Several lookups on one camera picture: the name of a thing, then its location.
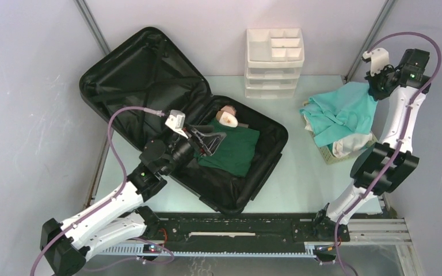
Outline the turquoise t-shirt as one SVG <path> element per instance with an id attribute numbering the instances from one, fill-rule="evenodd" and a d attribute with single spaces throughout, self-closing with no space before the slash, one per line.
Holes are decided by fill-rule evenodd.
<path id="1" fill-rule="evenodd" d="M 315 144 L 323 147 L 355 133 L 369 134 L 376 107 L 369 84 L 349 82 L 334 91 L 313 95 L 299 112 L 310 124 Z"/>

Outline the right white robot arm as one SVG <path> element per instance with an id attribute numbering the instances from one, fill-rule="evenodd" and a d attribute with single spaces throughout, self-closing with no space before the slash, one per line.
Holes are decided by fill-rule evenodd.
<path id="1" fill-rule="evenodd" d="M 379 141 L 355 160 L 352 183 L 313 219 L 311 231 L 318 240 L 338 240 L 363 204 L 393 192 L 417 168 L 419 158 L 412 154 L 412 137 L 430 88 L 430 77 L 425 75 L 429 57 L 427 51 L 407 49 L 399 64 L 392 66 L 383 48 L 362 54 L 362 60 L 371 66 L 365 76 L 369 94 L 376 100 L 389 100 L 387 121 Z"/>

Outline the white garment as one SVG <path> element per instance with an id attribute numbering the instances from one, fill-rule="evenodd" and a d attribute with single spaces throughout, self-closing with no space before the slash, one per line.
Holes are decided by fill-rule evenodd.
<path id="1" fill-rule="evenodd" d="M 300 109 L 305 128 L 314 135 L 317 147 L 332 146 L 333 155 L 341 158 L 361 149 L 372 138 L 377 102 L 370 99 L 329 101 L 309 100 Z"/>

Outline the black ribbed hard-shell suitcase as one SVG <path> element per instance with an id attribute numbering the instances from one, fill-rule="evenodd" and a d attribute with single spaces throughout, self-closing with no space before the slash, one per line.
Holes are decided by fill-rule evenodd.
<path id="1" fill-rule="evenodd" d="M 232 98 L 212 93 L 206 78 L 161 30 L 146 27 L 88 69 L 79 81 L 82 99 L 105 121 L 119 109 L 141 106 L 185 113 L 188 125 L 209 125 L 226 105 L 235 107 L 238 127 L 260 132 L 245 177 L 185 157 L 171 174 L 213 210 L 235 215 L 253 200 L 271 175 L 288 141 L 275 120 Z M 177 135 L 162 118 L 136 110 L 118 115 L 113 129 L 137 150 L 151 140 L 170 144 Z"/>

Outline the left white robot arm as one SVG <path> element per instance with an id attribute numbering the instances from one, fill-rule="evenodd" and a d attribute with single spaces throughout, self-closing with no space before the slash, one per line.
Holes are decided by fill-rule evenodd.
<path id="1" fill-rule="evenodd" d="M 112 192 L 76 215 L 50 219 L 41 230 L 40 249 L 55 275 L 74 275 L 103 250 L 125 240 L 153 239 L 157 215 L 144 203 L 165 185 L 185 157 L 213 155 L 226 134 L 212 126 L 180 128 L 176 140 L 147 142 L 140 163 Z"/>

